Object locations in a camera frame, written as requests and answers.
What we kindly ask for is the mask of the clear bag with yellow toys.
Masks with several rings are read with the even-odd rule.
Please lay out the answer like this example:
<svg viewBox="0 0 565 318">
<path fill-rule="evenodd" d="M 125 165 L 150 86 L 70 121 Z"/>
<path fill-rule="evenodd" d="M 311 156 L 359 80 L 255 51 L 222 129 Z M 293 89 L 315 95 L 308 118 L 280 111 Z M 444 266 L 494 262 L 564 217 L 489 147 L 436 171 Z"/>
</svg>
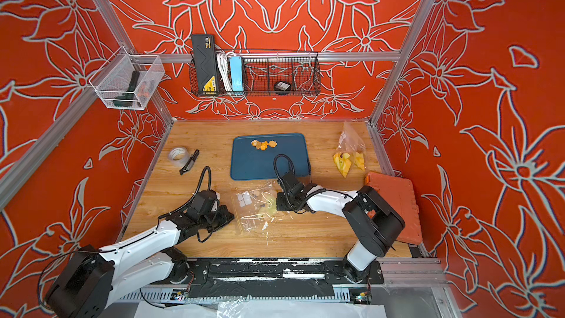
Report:
<svg viewBox="0 0 565 318">
<path fill-rule="evenodd" d="M 293 219 L 287 211 L 277 209 L 277 195 L 281 192 L 274 180 L 253 189 L 238 192 L 232 197 L 235 211 L 235 233 L 243 237 L 261 239 L 269 246 L 279 224 Z"/>
</svg>

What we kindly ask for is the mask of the clear resealable bag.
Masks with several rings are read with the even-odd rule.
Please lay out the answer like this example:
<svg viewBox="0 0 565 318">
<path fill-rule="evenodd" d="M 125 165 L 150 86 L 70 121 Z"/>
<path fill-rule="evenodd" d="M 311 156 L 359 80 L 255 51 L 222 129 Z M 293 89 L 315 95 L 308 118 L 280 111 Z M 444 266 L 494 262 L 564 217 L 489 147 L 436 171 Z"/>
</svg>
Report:
<svg viewBox="0 0 565 318">
<path fill-rule="evenodd" d="M 351 166 L 353 164 L 352 159 L 351 159 L 351 154 L 350 153 L 336 153 L 333 156 L 333 160 L 334 160 L 334 163 L 336 165 L 336 168 L 338 169 L 338 171 L 340 172 L 342 177 L 346 178 L 347 175 L 349 174 L 349 171 L 350 171 Z"/>
<path fill-rule="evenodd" d="M 342 154 L 348 153 L 350 155 L 350 159 L 357 168 L 363 171 L 366 170 L 366 145 L 360 135 L 355 131 L 352 124 L 344 122 L 343 130 L 338 140 L 337 150 Z"/>
</svg>

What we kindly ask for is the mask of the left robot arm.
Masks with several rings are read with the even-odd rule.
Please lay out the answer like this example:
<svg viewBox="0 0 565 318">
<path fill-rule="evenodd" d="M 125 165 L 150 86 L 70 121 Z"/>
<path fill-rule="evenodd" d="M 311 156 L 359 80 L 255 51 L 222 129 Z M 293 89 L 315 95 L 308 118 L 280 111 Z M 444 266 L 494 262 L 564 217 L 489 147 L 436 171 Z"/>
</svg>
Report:
<svg viewBox="0 0 565 318">
<path fill-rule="evenodd" d="M 204 243 L 208 238 L 201 231 L 212 236 L 234 218 L 210 187 L 196 188 L 186 203 L 160 215 L 147 231 L 66 254 L 69 261 L 55 282 L 46 292 L 37 290 L 38 301 L 58 317 L 98 317 L 116 300 L 154 282 L 189 286 L 196 273 L 178 244 L 191 237 Z"/>
</svg>

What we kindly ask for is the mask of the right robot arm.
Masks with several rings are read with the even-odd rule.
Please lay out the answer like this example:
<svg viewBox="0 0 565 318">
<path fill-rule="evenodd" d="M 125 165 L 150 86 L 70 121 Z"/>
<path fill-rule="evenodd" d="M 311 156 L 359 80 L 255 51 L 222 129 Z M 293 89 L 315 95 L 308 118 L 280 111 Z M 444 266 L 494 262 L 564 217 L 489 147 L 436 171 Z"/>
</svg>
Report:
<svg viewBox="0 0 565 318">
<path fill-rule="evenodd" d="M 404 219 L 374 188 L 365 185 L 358 191 L 337 191 L 302 183 L 292 160 L 276 155 L 273 169 L 282 191 L 277 194 L 277 209 L 296 214 L 325 212 L 347 220 L 357 237 L 343 259 L 340 274 L 358 283 L 369 276 L 370 266 L 383 258 L 406 227 Z"/>
</svg>

